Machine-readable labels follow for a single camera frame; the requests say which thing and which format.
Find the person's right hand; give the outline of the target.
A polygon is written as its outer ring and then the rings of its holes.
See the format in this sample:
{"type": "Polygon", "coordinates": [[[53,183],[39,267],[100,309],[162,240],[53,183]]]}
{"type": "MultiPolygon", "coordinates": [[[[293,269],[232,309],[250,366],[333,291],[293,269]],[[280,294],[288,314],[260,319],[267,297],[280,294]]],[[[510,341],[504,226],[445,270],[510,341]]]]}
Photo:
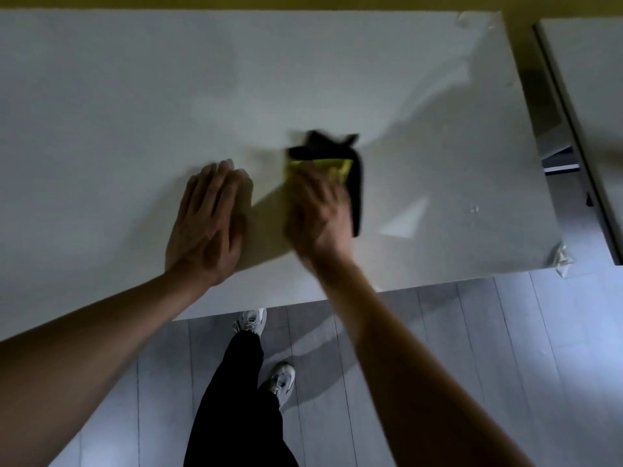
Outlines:
{"type": "Polygon", "coordinates": [[[305,203],[288,209],[285,235],[311,272],[353,261],[351,208],[305,203]]]}

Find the person's left hand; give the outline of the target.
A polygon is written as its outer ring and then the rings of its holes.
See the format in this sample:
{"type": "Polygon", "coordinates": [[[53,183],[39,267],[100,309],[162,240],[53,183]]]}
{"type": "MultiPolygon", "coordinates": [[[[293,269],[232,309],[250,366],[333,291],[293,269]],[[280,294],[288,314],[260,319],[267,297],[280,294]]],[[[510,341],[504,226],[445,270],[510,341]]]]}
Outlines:
{"type": "Polygon", "coordinates": [[[246,214],[230,220],[184,220],[183,196],[165,251],[165,271],[205,292],[227,280],[238,265],[246,214]]]}

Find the black and yellow cleaning cloth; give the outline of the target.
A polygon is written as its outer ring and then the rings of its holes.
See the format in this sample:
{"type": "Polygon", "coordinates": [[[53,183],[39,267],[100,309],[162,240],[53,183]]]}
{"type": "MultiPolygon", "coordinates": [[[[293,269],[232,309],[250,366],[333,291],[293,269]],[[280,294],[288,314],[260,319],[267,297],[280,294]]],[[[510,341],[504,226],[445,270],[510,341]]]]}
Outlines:
{"type": "Polygon", "coordinates": [[[354,237],[360,234],[362,216],[362,160],[354,148],[358,139],[358,134],[335,139],[322,131],[310,130],[302,144],[285,150],[287,167],[309,162],[339,177],[349,196],[354,237]]]}

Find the person's left forearm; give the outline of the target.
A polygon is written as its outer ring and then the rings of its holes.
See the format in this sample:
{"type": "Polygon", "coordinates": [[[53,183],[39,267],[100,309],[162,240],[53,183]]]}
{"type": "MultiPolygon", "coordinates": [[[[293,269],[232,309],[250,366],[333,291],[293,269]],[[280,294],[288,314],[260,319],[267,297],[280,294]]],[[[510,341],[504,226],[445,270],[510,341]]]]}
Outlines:
{"type": "Polygon", "coordinates": [[[0,341],[0,467],[46,467],[148,340],[227,276],[180,263],[0,341]]]}

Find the person's right forearm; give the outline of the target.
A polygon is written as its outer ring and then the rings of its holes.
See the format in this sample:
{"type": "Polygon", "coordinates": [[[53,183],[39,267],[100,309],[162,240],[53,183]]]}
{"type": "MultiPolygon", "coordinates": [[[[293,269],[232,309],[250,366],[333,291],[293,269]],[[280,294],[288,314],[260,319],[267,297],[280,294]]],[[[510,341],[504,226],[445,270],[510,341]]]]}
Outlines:
{"type": "Polygon", "coordinates": [[[341,253],[303,257],[351,340],[397,467],[534,467],[341,253]]]}

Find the white sneaker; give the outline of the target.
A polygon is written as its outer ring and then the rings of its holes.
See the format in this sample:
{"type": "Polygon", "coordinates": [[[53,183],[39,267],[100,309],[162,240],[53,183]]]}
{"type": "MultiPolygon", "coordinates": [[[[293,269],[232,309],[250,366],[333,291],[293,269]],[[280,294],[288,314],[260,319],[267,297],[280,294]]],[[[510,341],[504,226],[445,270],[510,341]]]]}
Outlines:
{"type": "Polygon", "coordinates": [[[267,378],[260,385],[261,393],[271,393],[283,408],[289,400],[295,384],[295,368],[287,361],[276,363],[269,371],[267,378]]]}
{"type": "Polygon", "coordinates": [[[236,334],[239,332],[251,332],[261,337],[267,322],[266,308],[258,308],[241,313],[233,324],[236,334]]]}

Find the black trousers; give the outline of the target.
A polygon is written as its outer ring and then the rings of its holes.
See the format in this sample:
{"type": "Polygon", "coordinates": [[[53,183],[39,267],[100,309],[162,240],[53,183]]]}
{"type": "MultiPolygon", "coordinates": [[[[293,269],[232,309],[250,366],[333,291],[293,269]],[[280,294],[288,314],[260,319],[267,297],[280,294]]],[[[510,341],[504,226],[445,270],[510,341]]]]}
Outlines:
{"type": "Polygon", "coordinates": [[[277,396],[259,387],[262,364],[260,337],[237,332],[202,397],[183,467],[299,467],[277,396]]]}

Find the crumpled clear tape piece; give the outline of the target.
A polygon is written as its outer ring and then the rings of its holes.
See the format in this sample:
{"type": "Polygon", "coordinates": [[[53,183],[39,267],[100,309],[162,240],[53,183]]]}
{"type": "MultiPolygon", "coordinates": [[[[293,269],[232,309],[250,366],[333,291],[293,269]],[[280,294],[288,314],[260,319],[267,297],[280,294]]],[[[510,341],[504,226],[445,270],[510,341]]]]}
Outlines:
{"type": "Polygon", "coordinates": [[[567,278],[569,270],[573,264],[575,264],[575,261],[569,254],[566,244],[560,241],[551,253],[549,266],[553,268],[562,278],[567,278]]]}
{"type": "Polygon", "coordinates": [[[455,24],[463,30],[492,31],[503,27],[501,12],[463,11],[455,18],[455,24]]]}

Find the white side table dark edge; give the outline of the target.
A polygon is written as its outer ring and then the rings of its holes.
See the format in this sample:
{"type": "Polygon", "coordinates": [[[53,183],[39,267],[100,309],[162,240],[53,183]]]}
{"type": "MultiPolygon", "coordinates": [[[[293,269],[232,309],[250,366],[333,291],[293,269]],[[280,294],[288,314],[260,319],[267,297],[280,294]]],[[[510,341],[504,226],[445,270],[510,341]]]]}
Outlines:
{"type": "Polygon", "coordinates": [[[612,261],[623,266],[623,15],[533,26],[612,261]]]}

